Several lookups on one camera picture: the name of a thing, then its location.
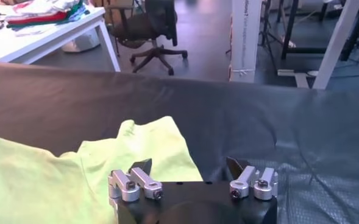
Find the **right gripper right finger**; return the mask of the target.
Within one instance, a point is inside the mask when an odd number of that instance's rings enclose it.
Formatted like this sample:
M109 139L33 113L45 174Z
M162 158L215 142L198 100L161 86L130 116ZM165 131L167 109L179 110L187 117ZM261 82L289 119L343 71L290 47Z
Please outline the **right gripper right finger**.
M253 194L258 200L271 200L278 194L278 173L271 167L260 172L247 161L240 164L237 159L226 158L227 167L233 177L229 192L233 199L246 198Z

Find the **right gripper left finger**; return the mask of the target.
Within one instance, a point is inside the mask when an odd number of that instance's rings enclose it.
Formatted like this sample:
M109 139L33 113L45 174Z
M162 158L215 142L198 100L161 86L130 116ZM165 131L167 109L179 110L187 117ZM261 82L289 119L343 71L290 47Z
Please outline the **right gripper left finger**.
M148 158L134 162L127 173L119 169L112 170L107 178L109 199L135 202L143 191L145 198L161 200L163 185L149 176L151 169L152 159Z

